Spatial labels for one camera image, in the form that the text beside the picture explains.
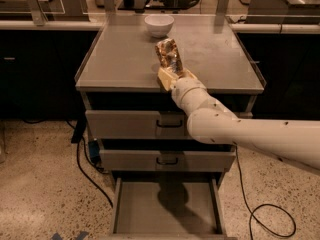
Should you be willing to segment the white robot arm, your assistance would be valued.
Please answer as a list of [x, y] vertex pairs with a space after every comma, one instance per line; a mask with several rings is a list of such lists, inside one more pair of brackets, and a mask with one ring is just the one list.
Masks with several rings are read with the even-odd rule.
[[300, 168], [320, 169], [319, 121], [240, 118], [187, 69], [175, 73], [161, 67], [158, 79], [187, 115], [187, 131], [194, 140], [242, 146]]

